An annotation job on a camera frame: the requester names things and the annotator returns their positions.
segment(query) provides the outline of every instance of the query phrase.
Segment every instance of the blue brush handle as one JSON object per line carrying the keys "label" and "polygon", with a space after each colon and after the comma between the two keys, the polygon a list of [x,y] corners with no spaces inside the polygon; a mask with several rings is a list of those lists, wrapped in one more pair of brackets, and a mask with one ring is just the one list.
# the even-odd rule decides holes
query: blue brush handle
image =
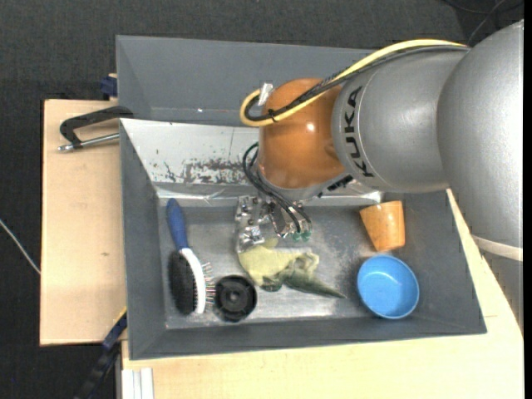
{"label": "blue brush handle", "polygon": [[166,205],[166,219],[177,250],[187,249],[189,242],[186,239],[185,218],[180,205],[173,198],[169,199]]}

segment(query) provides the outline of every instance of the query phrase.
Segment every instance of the wooden board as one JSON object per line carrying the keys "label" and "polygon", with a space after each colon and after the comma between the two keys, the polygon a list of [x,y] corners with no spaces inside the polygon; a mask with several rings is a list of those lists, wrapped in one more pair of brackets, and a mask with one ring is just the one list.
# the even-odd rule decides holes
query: wooden board
{"label": "wooden board", "polygon": [[[101,342],[126,305],[118,141],[61,153],[67,118],[115,105],[49,100],[42,167],[41,345]],[[117,132],[117,121],[79,130]]]}

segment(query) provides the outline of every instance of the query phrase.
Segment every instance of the blue bowl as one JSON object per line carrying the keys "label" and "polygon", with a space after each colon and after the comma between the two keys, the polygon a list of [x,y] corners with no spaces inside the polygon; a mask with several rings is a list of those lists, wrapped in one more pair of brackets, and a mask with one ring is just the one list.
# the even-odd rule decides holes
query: blue bowl
{"label": "blue bowl", "polygon": [[404,318],[419,301],[416,275],[400,259],[385,254],[373,256],[362,264],[357,288],[367,308],[386,319]]}

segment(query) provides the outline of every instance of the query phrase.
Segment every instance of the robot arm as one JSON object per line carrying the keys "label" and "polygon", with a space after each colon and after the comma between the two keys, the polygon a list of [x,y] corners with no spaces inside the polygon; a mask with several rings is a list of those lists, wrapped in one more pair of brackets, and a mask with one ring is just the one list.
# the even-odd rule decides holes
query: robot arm
{"label": "robot arm", "polygon": [[257,179],[292,203],[347,176],[382,192],[451,187],[479,246],[522,259],[523,28],[472,49],[376,52],[316,96],[316,79],[279,87],[259,119],[243,117],[261,129]]}

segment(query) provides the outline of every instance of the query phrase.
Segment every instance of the wire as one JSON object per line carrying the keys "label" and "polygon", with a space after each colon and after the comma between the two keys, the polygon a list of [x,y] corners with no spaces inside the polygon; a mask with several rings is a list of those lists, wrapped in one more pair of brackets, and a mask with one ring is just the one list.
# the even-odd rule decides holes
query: wire
{"label": "wire", "polygon": [[496,5],[493,6],[493,8],[486,14],[484,20],[473,30],[473,32],[469,35],[469,39],[467,40],[467,45],[469,46],[473,42],[473,37],[480,31],[480,29],[484,26],[486,22],[492,17],[494,14],[498,13],[497,9],[502,6],[504,3],[506,3],[508,0],[501,0]]}
{"label": "wire", "polygon": [[17,245],[18,249],[21,250],[22,254],[26,258],[26,260],[31,264],[31,266],[35,269],[35,272],[37,272],[39,275],[41,274],[41,270],[39,267],[35,264],[35,262],[32,260],[30,255],[27,253],[27,251],[24,249],[22,244],[20,244],[20,241],[17,239],[15,234],[6,226],[6,224],[3,223],[2,219],[0,219],[0,225],[4,228],[4,230],[7,232],[7,234],[12,238],[13,241],[15,241],[15,244]]}
{"label": "wire", "polygon": [[[242,159],[242,167],[244,169],[244,173],[246,174],[246,177],[249,179],[249,181],[253,184],[253,186],[255,188],[257,188],[257,190],[259,190],[260,192],[266,194],[267,196],[270,197],[270,199],[275,203],[275,204],[278,204],[287,214],[288,216],[290,217],[290,219],[292,219],[293,223],[295,224],[296,226],[296,230],[298,232],[301,232],[301,225],[299,223],[299,220],[298,218],[293,214],[292,210],[291,209],[294,209],[295,211],[297,211],[298,213],[300,213],[306,220],[307,222],[309,223],[309,225],[312,225],[312,222],[310,221],[310,219],[308,218],[308,216],[303,212],[302,209],[298,208],[297,206],[294,206],[290,201],[288,201],[286,198],[284,198],[282,195],[278,194],[277,192],[273,191],[271,188],[269,188],[267,185],[265,185],[261,179],[258,177],[258,176],[254,176],[252,173],[251,173],[251,170],[249,169],[249,167],[253,166],[254,162],[256,161],[257,159],[257,155],[258,155],[258,152],[259,152],[259,143],[256,142],[254,144],[252,144],[244,153],[244,157]],[[254,148],[257,148],[257,150],[255,151],[254,153],[254,156],[252,157],[251,159],[251,163],[250,163],[250,166],[248,166],[248,163],[247,163],[247,160],[248,160],[248,156],[249,156],[249,153],[254,149]]]}
{"label": "wire", "polygon": [[461,6],[458,3],[453,2],[452,0],[440,0],[440,1],[445,4],[448,4],[454,9],[461,10],[462,12],[474,13],[476,15],[487,15],[489,13],[489,12],[484,12],[481,10],[469,9],[468,7]]}
{"label": "wire", "polygon": [[[363,59],[361,59],[358,62],[355,62],[347,69],[340,71],[331,81],[345,81],[347,77],[353,73],[359,72],[364,67],[369,66],[370,64],[377,62],[383,58],[389,57],[390,55],[398,52],[404,52],[407,49],[411,49],[414,47],[461,47],[461,48],[467,48],[465,45],[454,43],[454,42],[447,42],[444,40],[432,40],[432,39],[420,39],[420,40],[410,40],[408,42],[399,42],[392,44],[388,47],[384,47],[383,49],[380,49]],[[258,100],[260,95],[260,89],[257,89],[256,91],[253,91],[250,93],[246,98],[244,99],[242,106],[240,107],[240,120],[247,126],[253,126],[253,127],[261,127],[261,126],[268,126],[270,124],[273,124],[274,122],[278,122],[281,120],[284,120],[290,116],[292,116],[297,111],[302,110],[305,106],[310,105],[314,101],[316,101],[325,91],[320,90],[320,92],[316,93],[312,97],[308,97],[308,92],[306,91],[303,93],[302,99],[296,99],[294,101],[294,105],[290,106],[288,109],[281,109],[277,111],[270,110],[268,111],[268,116],[263,119],[251,119],[248,117],[249,109],[251,106],[254,105],[254,103]]]}
{"label": "wire", "polygon": [[461,10],[462,12],[473,13],[475,15],[487,15],[489,17],[494,15],[494,14],[499,15],[500,13],[509,12],[511,10],[514,10],[514,9],[518,8],[519,6],[521,6],[522,4],[525,3],[525,0],[521,0],[520,2],[516,3],[514,6],[507,7],[505,10],[502,10],[502,11],[497,11],[496,9],[499,8],[500,2],[497,2],[497,0],[495,0],[495,6],[493,8],[491,8],[491,10],[482,11],[482,10],[476,10],[476,9],[471,9],[469,7],[461,6],[460,4],[458,4],[458,3],[456,3],[456,2],[454,2],[452,0],[439,0],[439,1],[449,5],[451,7],[453,7],[454,9]]}

